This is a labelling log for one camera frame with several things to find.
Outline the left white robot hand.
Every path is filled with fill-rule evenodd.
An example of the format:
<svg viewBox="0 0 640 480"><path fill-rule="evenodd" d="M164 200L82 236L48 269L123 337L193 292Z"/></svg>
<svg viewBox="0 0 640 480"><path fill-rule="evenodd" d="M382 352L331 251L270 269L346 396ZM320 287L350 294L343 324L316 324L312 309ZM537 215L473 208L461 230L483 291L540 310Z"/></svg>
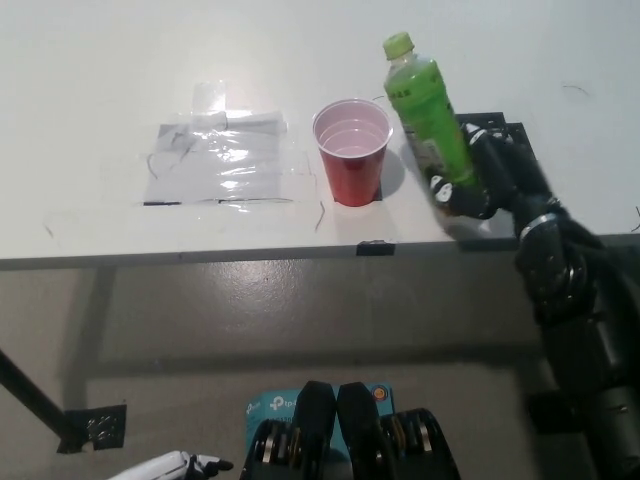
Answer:
<svg viewBox="0 0 640 480"><path fill-rule="evenodd" d="M109 480L210 479L232 469L232 462L219 457L176 450L130 467Z"/></svg>

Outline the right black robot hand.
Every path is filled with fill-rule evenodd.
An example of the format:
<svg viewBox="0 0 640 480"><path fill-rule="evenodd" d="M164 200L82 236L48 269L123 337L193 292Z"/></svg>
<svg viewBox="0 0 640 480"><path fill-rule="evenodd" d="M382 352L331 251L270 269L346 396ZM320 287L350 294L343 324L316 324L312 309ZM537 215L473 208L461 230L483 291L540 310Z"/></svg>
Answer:
<svg viewBox="0 0 640 480"><path fill-rule="evenodd" d="M553 194L534 156L477 125L465 123L462 129L472 181L455 182L442 168L426 168L435 205L451 216L477 220L488 220L504 210L511 214L516 232L546 214Z"/></svg>

